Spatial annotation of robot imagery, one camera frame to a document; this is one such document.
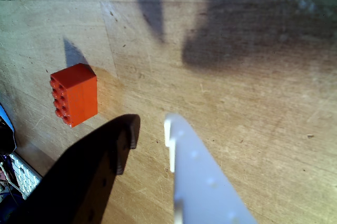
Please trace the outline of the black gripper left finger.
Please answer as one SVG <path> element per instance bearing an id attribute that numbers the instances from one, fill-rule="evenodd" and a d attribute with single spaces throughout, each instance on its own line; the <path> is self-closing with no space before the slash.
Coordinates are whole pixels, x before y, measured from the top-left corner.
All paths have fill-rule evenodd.
<path id="1" fill-rule="evenodd" d="M 71 145 L 7 223 L 101 223 L 139 131 L 139 115 L 125 114 Z"/>

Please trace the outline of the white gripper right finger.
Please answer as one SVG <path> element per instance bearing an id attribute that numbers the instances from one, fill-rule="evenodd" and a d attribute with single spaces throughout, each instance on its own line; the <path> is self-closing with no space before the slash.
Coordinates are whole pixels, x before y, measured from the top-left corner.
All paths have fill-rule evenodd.
<path id="1" fill-rule="evenodd" d="M 256 223 L 185 118 L 167 114 L 164 136 L 174 174 L 174 223 Z"/>

